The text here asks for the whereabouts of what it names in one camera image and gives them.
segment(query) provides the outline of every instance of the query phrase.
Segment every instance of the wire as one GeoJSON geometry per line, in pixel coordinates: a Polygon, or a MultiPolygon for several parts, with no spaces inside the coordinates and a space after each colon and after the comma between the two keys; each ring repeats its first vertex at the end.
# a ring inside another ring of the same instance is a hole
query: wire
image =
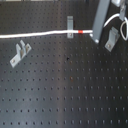
{"type": "MultiPolygon", "coordinates": [[[[0,38],[18,38],[18,37],[44,36],[44,35],[51,35],[51,34],[79,33],[79,31],[80,30],[61,30],[61,31],[39,32],[39,33],[0,35],[0,38]]],[[[92,33],[92,30],[84,30],[81,33],[92,33]]]]}
{"type": "Polygon", "coordinates": [[[120,16],[119,13],[114,14],[113,16],[111,16],[111,17],[105,22],[104,27],[106,27],[106,26],[109,24],[109,22],[110,22],[111,20],[113,20],[114,18],[119,17],[119,16],[120,16]]]}
{"type": "Polygon", "coordinates": [[[127,19],[126,17],[125,17],[125,21],[121,24],[120,32],[121,32],[121,36],[123,37],[123,39],[124,39],[125,41],[127,41],[127,40],[128,40],[128,19],[127,19]],[[122,30],[124,24],[126,24],[126,37],[124,36],[123,30],[122,30]]]}
{"type": "MultiPolygon", "coordinates": [[[[106,27],[106,26],[109,24],[109,22],[110,22],[111,20],[113,20],[114,18],[119,17],[119,16],[120,16],[120,14],[115,14],[115,15],[111,16],[111,17],[105,22],[104,27],[106,27]]],[[[120,27],[120,33],[121,33],[122,38],[123,38],[125,41],[127,41],[127,40],[128,40],[128,19],[125,17],[124,20],[125,20],[125,21],[121,24],[121,27],[120,27]],[[126,24],[126,37],[124,36],[123,31],[122,31],[124,24],[126,24]]]]}
{"type": "MultiPolygon", "coordinates": [[[[104,24],[104,27],[106,27],[111,20],[113,20],[116,17],[119,17],[120,14],[114,14],[113,16],[111,16],[104,24]]],[[[128,19],[125,17],[125,21],[122,23],[121,27],[120,27],[120,32],[122,35],[122,38],[127,41],[128,40],[128,19]],[[124,26],[124,24],[126,24],[126,37],[124,36],[123,32],[122,32],[122,28],[124,26]]],[[[23,33],[23,34],[12,34],[12,35],[0,35],[0,39],[2,38],[19,38],[19,37],[32,37],[32,36],[44,36],[44,35],[51,35],[51,34],[66,34],[66,33],[80,33],[80,34],[90,34],[93,33],[92,30],[60,30],[60,31],[48,31],[48,32],[38,32],[38,33],[23,33]]]]}

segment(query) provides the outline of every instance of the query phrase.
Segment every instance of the metal plate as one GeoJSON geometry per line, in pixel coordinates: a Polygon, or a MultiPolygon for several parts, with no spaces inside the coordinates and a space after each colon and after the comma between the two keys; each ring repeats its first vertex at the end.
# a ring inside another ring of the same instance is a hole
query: metal plate
{"type": "MultiPolygon", "coordinates": [[[[0,33],[92,28],[97,1],[13,2],[0,5],[0,33]]],[[[108,17],[119,12],[113,5],[108,17]]],[[[89,35],[0,40],[0,128],[127,128],[128,44],[109,53],[109,30],[97,46],[89,35]],[[23,40],[33,48],[14,69],[10,59],[23,40]]]]}

